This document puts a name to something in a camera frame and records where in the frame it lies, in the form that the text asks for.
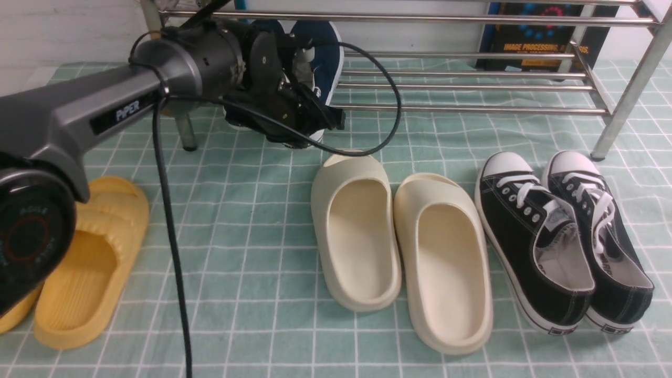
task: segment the red ring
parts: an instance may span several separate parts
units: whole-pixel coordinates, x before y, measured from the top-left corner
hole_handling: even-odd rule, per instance
[[[34,252],[32,255],[30,255],[28,257],[24,257],[24,258],[17,258],[14,255],[14,251],[11,250],[11,244],[9,243],[9,240],[11,239],[11,236],[16,231],[17,227],[19,227],[19,226],[21,226],[21,225],[23,225],[27,222],[30,222],[30,221],[38,221],[42,224],[42,226],[44,227],[44,233],[45,233],[44,241],[42,242],[42,245],[40,246],[40,248],[36,252]],[[26,218],[23,218],[23,219],[19,220],[17,223],[14,223],[14,225],[11,226],[11,229],[9,229],[9,231],[7,232],[7,237],[5,238],[5,245],[7,246],[6,254],[9,258],[11,258],[14,261],[19,261],[19,262],[30,261],[30,260],[33,260],[35,257],[37,257],[37,255],[41,254],[42,251],[44,251],[44,248],[46,247],[48,240],[49,240],[49,226],[47,226],[46,221],[42,217],[40,217],[39,215],[32,215],[30,217],[26,217]]]

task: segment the yellow slide sandal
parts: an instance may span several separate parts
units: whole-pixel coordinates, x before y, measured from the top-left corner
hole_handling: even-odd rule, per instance
[[[133,183],[108,176],[89,187],[70,249],[35,310],[35,337],[55,349],[85,345],[108,326],[149,223],[149,203]]]
[[[8,313],[3,316],[0,316],[0,335],[16,327],[21,320],[25,319],[30,309],[33,308],[35,300],[40,295],[40,289],[38,287],[33,290],[32,293],[28,294],[23,301],[20,301],[16,306],[14,306]]]

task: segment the shoe rack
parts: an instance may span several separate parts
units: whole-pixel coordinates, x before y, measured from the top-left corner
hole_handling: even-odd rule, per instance
[[[529,0],[507,0],[510,3],[529,3]],[[519,54],[519,53],[491,53],[491,52],[401,52],[401,51],[372,51],[376,58],[391,59],[458,59],[473,61],[474,59],[542,59],[562,61],[559,72],[495,72],[495,71],[422,71],[418,69],[390,70],[393,77],[433,77],[433,78],[491,78],[491,79],[545,79],[548,84],[453,84],[453,83],[423,83],[397,84],[400,90],[427,90],[427,91],[545,91],[545,92],[587,92],[594,107],[524,107],[524,106],[461,106],[461,105],[404,105],[405,112],[462,112],[462,113],[499,113],[499,114],[561,114],[570,116],[596,116],[602,118],[605,127],[591,152],[591,158],[600,161],[614,144],[614,140],[623,128],[635,104],[649,82],[654,70],[658,67],[668,46],[672,42],[672,5],[666,14],[657,14],[650,6],[650,0],[535,0],[534,3],[562,3],[584,5],[580,16],[532,16],[532,15],[450,15],[450,14],[399,14],[399,13],[336,13],[336,12],[280,12],[280,11],[219,11],[217,17],[235,19],[273,19],[273,20],[329,20],[334,22],[389,22],[389,23],[469,23],[469,24],[502,24],[502,25],[552,25],[574,26],[574,32],[566,51],[552,54]],[[152,0],[140,0],[148,29],[157,30],[171,18],[190,17],[196,10],[178,6],[159,7]],[[637,15],[633,18],[593,17],[598,5],[630,7]],[[599,78],[585,64],[585,57],[579,51],[583,34],[587,27],[623,27],[646,28],[653,37],[644,52],[639,65],[633,73],[621,98],[616,105],[611,104]],[[357,56],[346,53],[346,56]],[[575,63],[582,66],[580,72],[569,73],[569,67]],[[371,77],[377,71],[369,69],[344,69],[344,77]],[[573,80],[581,84],[553,84],[551,81]],[[339,88],[343,89],[385,89],[387,84],[370,83],[364,81],[342,81]],[[332,104],[338,108],[350,111],[378,111],[393,112],[394,104]],[[182,138],[183,146],[196,147],[196,139],[187,114],[174,115],[177,127]]]

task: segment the cream slide sandal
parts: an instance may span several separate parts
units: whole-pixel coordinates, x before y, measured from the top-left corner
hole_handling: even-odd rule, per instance
[[[394,197],[411,323],[446,354],[481,348],[493,329],[485,237],[473,201],[437,174],[414,174]]]
[[[352,311],[392,303],[401,289],[401,263],[392,224],[392,191],[373,157],[330,157],[310,195],[327,288]]]

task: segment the teal checkered mat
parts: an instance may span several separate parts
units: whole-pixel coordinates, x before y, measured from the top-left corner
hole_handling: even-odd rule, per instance
[[[444,60],[387,64],[468,69]],[[366,66],[360,61],[346,65]],[[113,66],[66,65],[53,81]],[[618,99],[635,67],[633,61],[598,66],[612,100]],[[192,113],[199,148],[188,153],[181,148],[174,121],[162,119],[195,376],[671,378],[671,69],[670,62],[659,67],[614,148],[598,164],[656,285],[648,313],[625,336],[604,334],[587,324],[564,337],[539,333],[519,313],[491,253],[494,330],[482,350],[460,357],[441,355],[416,337],[404,292],[393,305],[374,313],[352,313],[332,300],[310,216],[310,185],[327,154],[292,151],[256,133],[237,132],[225,124],[220,108]],[[403,98],[413,104],[591,103],[577,93],[404,91]],[[393,96],[388,90],[339,90],[334,102],[392,103]],[[350,113],[346,131],[327,133],[325,142],[342,148],[372,147],[386,136],[393,120],[392,113]],[[591,117],[405,114],[396,138],[375,156],[394,187],[414,172],[435,172],[473,192],[477,169],[495,152],[515,151],[540,173],[558,150],[588,152],[602,128],[601,121]],[[85,163],[89,179],[122,176],[148,194],[151,224],[137,264],[108,330],[98,339],[78,350],[51,350],[33,337],[31,316],[0,336],[0,377],[183,377],[177,295],[150,120],[89,152]]]

